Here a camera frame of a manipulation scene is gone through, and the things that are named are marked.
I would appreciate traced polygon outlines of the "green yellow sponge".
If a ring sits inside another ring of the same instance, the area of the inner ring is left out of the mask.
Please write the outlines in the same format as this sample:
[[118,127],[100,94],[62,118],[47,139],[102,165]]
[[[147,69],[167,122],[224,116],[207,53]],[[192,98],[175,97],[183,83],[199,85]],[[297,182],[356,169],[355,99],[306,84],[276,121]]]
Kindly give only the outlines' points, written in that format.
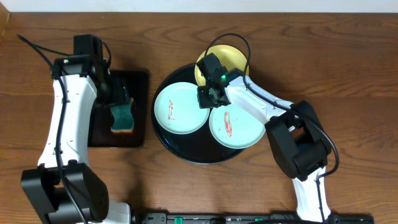
[[134,132],[134,118],[131,113],[131,106],[134,99],[130,98],[129,102],[123,105],[112,106],[110,108],[111,114],[114,118],[114,123],[111,127],[111,132],[114,134],[133,133]]

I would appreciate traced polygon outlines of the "yellow plate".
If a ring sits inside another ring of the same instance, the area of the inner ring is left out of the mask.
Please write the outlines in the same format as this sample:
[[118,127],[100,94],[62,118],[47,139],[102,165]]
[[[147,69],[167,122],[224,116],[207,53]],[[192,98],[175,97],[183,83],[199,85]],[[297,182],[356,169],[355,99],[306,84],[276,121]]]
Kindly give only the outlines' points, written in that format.
[[[197,62],[199,62],[204,56],[205,51],[198,57]],[[238,50],[237,48],[230,46],[230,45],[216,45],[210,47],[208,50],[208,54],[214,53],[218,59],[220,60],[221,64],[230,71],[233,68],[238,68],[240,70],[244,70],[247,62],[247,58],[244,54]],[[205,86],[206,80],[201,74],[200,69],[195,66],[195,80],[198,86]]]

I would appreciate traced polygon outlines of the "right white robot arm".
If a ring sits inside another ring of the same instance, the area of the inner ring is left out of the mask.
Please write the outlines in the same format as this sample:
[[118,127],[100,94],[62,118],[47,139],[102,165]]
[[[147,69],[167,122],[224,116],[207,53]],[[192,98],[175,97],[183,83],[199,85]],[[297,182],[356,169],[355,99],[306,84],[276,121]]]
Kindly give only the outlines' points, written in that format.
[[324,131],[313,107],[292,103],[257,86],[238,68],[201,68],[205,84],[198,89],[202,108],[233,105],[248,112],[266,129],[274,159],[293,180],[300,219],[325,222],[331,215],[325,195],[327,157],[336,146]]

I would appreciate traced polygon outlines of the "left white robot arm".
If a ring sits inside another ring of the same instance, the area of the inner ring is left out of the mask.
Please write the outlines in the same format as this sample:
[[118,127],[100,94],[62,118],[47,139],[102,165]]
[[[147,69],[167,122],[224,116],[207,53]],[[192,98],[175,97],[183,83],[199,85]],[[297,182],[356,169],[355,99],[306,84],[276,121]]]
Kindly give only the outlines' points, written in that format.
[[128,204],[111,200],[90,169],[88,134],[97,99],[94,78],[106,74],[102,58],[74,55],[52,67],[55,93],[49,136],[35,169],[21,186],[42,223],[131,223]]

